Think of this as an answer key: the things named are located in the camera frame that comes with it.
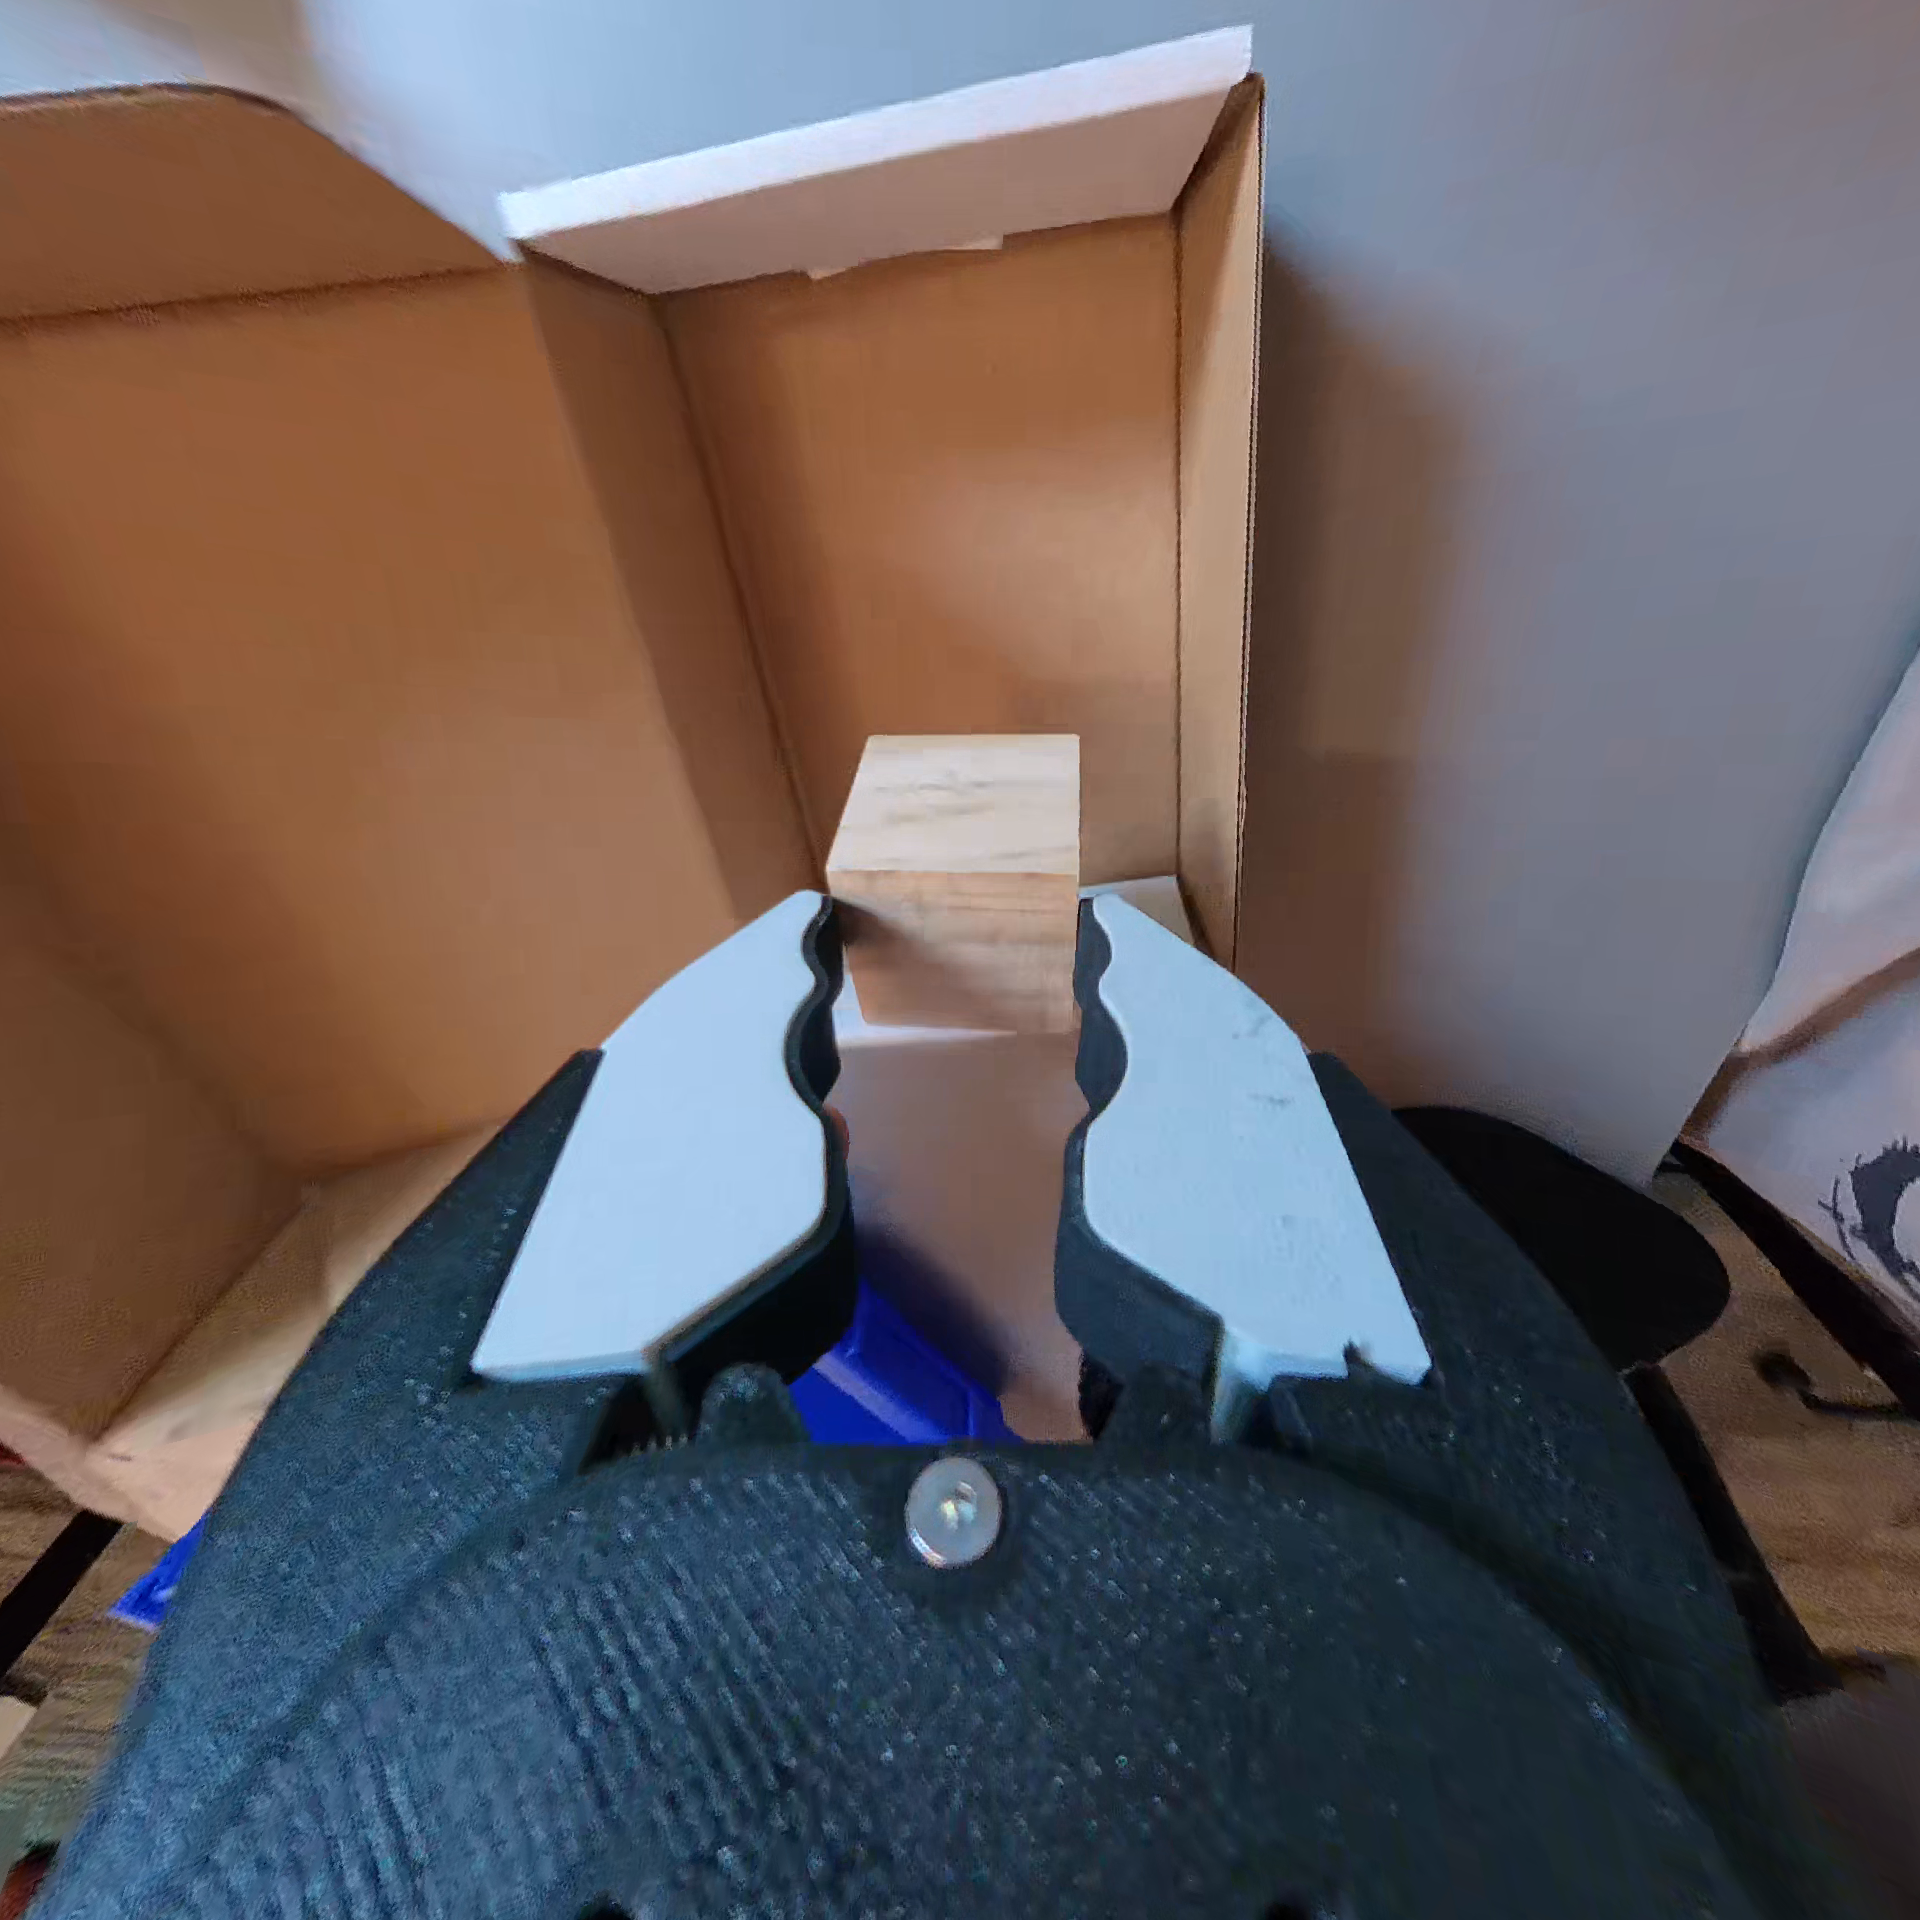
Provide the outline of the white cardboard mailer box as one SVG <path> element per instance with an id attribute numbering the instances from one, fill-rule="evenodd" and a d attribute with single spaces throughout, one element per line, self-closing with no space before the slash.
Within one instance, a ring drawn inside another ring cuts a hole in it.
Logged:
<path id="1" fill-rule="evenodd" d="M 871 735 L 1082 741 L 1240 961 L 1251 28 L 452 215 L 270 91 L 4 91 L 4 1449 L 171 1541 Z"/>

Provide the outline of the blue plastic bin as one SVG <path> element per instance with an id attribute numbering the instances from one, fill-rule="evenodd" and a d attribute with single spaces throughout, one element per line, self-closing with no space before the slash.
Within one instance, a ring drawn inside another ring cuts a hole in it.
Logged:
<path id="1" fill-rule="evenodd" d="M 1000 1414 L 1000 1405 L 963 1365 L 950 1360 L 919 1332 L 902 1312 L 875 1287 L 860 1281 L 846 1332 L 788 1385 L 790 1400 L 802 1416 L 807 1437 L 836 1447 L 911 1447 L 950 1439 L 1012 1445 L 1016 1437 Z M 666 1439 L 654 1428 L 645 1400 L 638 1409 L 616 1412 L 608 1430 L 586 1456 L 588 1463 L 622 1459 L 640 1449 L 660 1449 Z M 374 1519 L 397 1517 L 394 1493 L 372 1493 L 372 1507 L 356 1519 L 340 1507 L 330 1544 L 320 1550 L 320 1569 L 338 1574 L 356 1569 L 376 1544 Z M 106 1608 L 106 1617 L 143 1633 L 160 1632 L 170 1616 L 180 1579 L 194 1563 L 208 1517 L 164 1547 L 157 1563 L 124 1588 Z"/>

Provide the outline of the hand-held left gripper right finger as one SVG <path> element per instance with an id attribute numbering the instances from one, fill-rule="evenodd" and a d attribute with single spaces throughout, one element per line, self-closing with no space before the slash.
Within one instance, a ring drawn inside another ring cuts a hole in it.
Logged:
<path id="1" fill-rule="evenodd" d="M 1090 1396 L 1186 1381 L 1238 1437 L 1282 1381 L 1423 1385 L 1408 1303 L 1302 1043 L 1117 894 L 1079 903 L 1055 1310 Z"/>

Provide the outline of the white cloth with black print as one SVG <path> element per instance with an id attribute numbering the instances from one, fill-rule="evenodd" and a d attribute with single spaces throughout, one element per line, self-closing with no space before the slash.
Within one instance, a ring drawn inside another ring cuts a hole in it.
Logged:
<path id="1" fill-rule="evenodd" d="M 1687 1139 L 1917 1316 L 1917 662 L 1821 824 Z"/>

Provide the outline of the black chair seat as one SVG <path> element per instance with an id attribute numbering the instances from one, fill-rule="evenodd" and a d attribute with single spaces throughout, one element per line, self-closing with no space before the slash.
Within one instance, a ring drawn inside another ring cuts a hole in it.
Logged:
<path id="1" fill-rule="evenodd" d="M 1708 1334 L 1732 1300 L 1726 1261 L 1658 1198 L 1487 1112 L 1404 1107 L 1399 1121 L 1517 1243 L 1615 1371 Z"/>

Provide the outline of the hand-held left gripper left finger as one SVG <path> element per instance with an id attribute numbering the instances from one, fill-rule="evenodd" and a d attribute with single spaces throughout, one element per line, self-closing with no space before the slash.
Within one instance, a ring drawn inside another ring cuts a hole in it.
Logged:
<path id="1" fill-rule="evenodd" d="M 734 1365 L 798 1381 L 856 1307 L 832 900 L 798 891 L 598 1047 L 470 1353 L 479 1379 L 624 1375 L 694 1409 Z"/>

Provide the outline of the large wooden cube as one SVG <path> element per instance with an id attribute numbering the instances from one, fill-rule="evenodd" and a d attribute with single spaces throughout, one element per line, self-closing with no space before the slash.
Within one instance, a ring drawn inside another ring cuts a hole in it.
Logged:
<path id="1" fill-rule="evenodd" d="M 860 1016 L 1066 1035 L 1082 881 L 1075 733 L 875 733 L 826 861 Z"/>

